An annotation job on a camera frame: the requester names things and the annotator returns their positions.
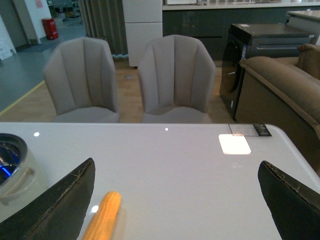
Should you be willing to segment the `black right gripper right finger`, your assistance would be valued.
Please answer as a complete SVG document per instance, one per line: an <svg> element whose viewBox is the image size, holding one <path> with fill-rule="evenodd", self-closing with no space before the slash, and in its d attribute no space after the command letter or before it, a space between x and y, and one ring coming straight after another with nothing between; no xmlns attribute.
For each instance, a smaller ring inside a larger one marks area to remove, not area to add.
<svg viewBox="0 0 320 240"><path fill-rule="evenodd" d="M262 196L283 240L320 238L320 194L268 161L257 173Z"/></svg>

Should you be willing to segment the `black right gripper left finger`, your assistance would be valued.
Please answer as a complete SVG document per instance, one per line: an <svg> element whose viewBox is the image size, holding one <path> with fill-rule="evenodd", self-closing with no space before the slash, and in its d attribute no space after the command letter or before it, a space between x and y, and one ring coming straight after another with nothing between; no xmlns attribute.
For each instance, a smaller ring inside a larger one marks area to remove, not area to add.
<svg viewBox="0 0 320 240"><path fill-rule="evenodd" d="M94 190L95 162L88 158L24 208L2 221L2 240L75 240Z"/></svg>

